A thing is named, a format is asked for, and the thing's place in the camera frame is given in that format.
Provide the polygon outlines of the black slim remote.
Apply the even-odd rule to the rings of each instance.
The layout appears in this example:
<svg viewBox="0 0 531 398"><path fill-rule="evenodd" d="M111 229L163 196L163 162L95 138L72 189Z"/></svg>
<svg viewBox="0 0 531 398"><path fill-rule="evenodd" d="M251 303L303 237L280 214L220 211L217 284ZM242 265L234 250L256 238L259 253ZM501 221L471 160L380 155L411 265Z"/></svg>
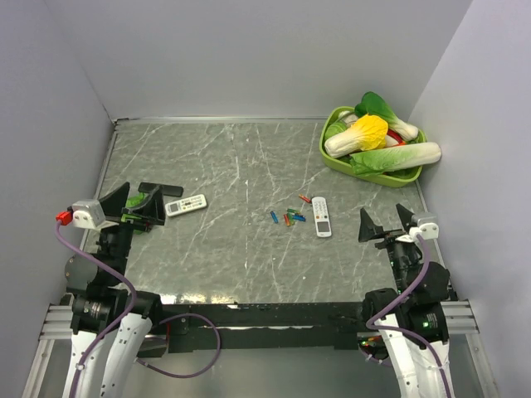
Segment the black slim remote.
<svg viewBox="0 0 531 398"><path fill-rule="evenodd" d="M157 187L161 188L164 196L181 197L183 195L183 188L180 186L158 184L152 182L141 182L137 190L139 193L149 193Z"/></svg>

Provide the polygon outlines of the long green white cabbage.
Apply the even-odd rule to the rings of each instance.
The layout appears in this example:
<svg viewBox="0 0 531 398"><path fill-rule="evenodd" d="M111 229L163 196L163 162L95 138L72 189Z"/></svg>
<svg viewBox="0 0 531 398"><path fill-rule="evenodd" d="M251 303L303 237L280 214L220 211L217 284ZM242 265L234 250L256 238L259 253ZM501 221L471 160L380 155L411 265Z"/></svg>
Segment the long green white cabbage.
<svg viewBox="0 0 531 398"><path fill-rule="evenodd" d="M350 156L350 165L355 175L370 176L433 164L440 159L439 145L428 142L355 153Z"/></svg>

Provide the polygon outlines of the green plastic basket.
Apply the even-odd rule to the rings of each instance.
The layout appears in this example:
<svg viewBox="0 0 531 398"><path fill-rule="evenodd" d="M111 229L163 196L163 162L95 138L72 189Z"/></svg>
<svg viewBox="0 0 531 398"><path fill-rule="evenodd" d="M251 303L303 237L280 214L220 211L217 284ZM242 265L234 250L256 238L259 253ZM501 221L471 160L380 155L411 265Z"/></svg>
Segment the green plastic basket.
<svg viewBox="0 0 531 398"><path fill-rule="evenodd" d="M327 167L337 172L341 172L345 175L348 175L350 177L355 177L357 179L360 179L366 182L372 182L380 186L391 187L391 188L404 187L407 184L414 183L420 177L423 166L411 167L411 168L399 170L396 172L386 172L384 174L360 177L353 173L353 169L348 161L331 158L324 149L324 142L325 142L324 134L331 124L339 120L339 114L344 111L353 112L354 107L340 106L334 109L332 113L329 115L329 117L327 118L322 128L322 132L319 138L319 151L321 154L321 158Z"/></svg>

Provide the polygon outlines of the yellow napa cabbage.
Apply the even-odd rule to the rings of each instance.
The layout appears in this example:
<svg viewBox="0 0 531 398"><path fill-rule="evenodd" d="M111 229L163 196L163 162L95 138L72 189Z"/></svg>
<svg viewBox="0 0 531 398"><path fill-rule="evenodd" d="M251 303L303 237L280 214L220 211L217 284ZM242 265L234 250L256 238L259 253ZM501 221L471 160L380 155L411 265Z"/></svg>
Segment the yellow napa cabbage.
<svg viewBox="0 0 531 398"><path fill-rule="evenodd" d="M366 114L354 123L347 125L345 131L324 142L324 149L331 158L341 158L351 153L382 149L385 148L387 131L388 124L385 120L376 115Z"/></svg>

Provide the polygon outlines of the green romaine lettuce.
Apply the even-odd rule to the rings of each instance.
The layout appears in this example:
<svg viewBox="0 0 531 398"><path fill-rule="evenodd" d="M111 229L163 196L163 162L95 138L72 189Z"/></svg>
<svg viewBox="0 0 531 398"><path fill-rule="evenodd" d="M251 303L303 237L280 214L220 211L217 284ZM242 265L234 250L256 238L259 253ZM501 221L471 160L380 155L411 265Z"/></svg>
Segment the green romaine lettuce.
<svg viewBox="0 0 531 398"><path fill-rule="evenodd" d="M129 197L125 203L125 207L132 208L132 207L138 206L142 203L143 200L144 200L144 194L139 193L136 196Z"/></svg>

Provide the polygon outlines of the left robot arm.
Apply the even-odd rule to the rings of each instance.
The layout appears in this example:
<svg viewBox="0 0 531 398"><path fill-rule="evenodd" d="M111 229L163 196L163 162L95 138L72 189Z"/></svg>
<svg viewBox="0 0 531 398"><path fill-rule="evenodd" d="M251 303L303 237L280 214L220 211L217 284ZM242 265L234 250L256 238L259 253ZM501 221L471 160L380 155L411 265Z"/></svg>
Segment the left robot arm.
<svg viewBox="0 0 531 398"><path fill-rule="evenodd" d="M71 359L65 397L119 397L147 333L163 325L157 294L138 291L124 276L134 233L163 226L163 188L136 197L124 183L100 199L78 201L56 215L56 227L98 234L97 250L78 248L65 266L71 305Z"/></svg>

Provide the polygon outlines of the beige white remote control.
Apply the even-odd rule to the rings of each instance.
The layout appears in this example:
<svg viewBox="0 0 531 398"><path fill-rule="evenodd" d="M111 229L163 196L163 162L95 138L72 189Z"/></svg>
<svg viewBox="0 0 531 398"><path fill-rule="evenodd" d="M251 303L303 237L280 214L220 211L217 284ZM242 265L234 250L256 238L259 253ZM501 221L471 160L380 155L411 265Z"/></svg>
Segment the beige white remote control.
<svg viewBox="0 0 531 398"><path fill-rule="evenodd" d="M189 212L198 211L207 207L207 200L203 194L171 201L165 205L168 217L181 216Z"/></svg>

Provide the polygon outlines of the black base frame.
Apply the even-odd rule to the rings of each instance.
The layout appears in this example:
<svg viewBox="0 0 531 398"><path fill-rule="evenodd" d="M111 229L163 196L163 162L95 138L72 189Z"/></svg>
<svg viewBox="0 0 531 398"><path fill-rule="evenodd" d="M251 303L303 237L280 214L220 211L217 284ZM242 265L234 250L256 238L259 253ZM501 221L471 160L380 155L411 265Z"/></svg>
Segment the black base frame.
<svg viewBox="0 0 531 398"><path fill-rule="evenodd" d="M332 347L357 350L378 339L378 332L366 327L362 304L339 303L234 303L165 304L163 318L183 315L147 334L141 356L214 350L221 348L272 349Z"/></svg>

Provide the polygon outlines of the battery pile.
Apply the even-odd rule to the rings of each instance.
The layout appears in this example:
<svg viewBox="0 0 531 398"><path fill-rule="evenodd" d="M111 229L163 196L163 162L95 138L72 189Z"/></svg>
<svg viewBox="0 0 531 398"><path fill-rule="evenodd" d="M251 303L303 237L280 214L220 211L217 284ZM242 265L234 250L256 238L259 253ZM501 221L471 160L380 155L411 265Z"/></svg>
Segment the battery pile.
<svg viewBox="0 0 531 398"><path fill-rule="evenodd" d="M297 221L306 222L306 218L304 215L291 208L288 208L286 210L286 213L283 215L283 218L287 226L293 226Z"/></svg>

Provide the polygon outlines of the bok choy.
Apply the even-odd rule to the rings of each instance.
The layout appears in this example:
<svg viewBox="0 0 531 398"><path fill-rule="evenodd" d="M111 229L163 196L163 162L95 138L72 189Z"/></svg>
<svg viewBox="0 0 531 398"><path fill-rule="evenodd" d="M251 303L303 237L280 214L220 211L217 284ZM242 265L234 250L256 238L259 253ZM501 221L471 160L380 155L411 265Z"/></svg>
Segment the bok choy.
<svg viewBox="0 0 531 398"><path fill-rule="evenodd" d="M363 95L361 102L354 107L354 113L359 118L366 114L378 116L385 120L388 127L406 142L410 142L418 136L418 127L398 118L391 106L380 95L372 91Z"/></svg>

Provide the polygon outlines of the white remote with display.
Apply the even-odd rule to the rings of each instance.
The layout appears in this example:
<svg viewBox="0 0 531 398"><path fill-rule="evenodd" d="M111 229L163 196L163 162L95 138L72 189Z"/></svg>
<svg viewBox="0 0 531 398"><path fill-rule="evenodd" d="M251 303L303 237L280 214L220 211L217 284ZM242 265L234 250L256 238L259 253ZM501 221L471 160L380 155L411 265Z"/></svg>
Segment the white remote with display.
<svg viewBox="0 0 531 398"><path fill-rule="evenodd" d="M319 238L329 238L332 236L329 211L324 197L313 197L311 204L314 213L314 224L316 235Z"/></svg>

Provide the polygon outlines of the red pepper toy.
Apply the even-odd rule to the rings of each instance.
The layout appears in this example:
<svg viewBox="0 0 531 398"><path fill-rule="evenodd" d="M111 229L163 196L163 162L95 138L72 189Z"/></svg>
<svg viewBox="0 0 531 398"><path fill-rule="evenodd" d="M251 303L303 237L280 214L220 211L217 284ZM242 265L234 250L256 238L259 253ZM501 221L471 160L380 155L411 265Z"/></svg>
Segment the red pepper toy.
<svg viewBox="0 0 531 398"><path fill-rule="evenodd" d="M387 134L385 136L385 147L386 148L392 148L396 146L402 146L406 145L407 142L403 140L403 138L393 130L389 129L387 131Z"/></svg>

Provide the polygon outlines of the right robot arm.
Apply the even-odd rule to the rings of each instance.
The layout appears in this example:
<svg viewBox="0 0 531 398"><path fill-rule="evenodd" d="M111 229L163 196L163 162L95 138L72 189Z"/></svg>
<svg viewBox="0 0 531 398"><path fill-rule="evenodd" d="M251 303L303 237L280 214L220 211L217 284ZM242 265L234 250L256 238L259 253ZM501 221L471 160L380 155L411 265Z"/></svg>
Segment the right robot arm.
<svg viewBox="0 0 531 398"><path fill-rule="evenodd" d="M365 295L362 318L371 337L358 346L366 360L390 366L403 397L452 397L449 330L442 304L450 297L450 273L431 259L427 243L439 235L436 217L396 206L401 228L385 230L360 211L359 242L385 250L395 288Z"/></svg>

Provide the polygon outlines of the small green cabbage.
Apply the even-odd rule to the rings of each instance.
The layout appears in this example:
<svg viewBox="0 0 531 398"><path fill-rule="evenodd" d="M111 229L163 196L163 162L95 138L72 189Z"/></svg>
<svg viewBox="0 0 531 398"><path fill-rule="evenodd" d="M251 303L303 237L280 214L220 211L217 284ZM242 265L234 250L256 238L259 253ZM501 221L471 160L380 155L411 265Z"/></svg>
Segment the small green cabbage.
<svg viewBox="0 0 531 398"><path fill-rule="evenodd" d="M326 142L328 139L332 138L333 136L339 133L342 133L346 129L347 125L343 121L335 121L326 128L324 132L324 141Z"/></svg>

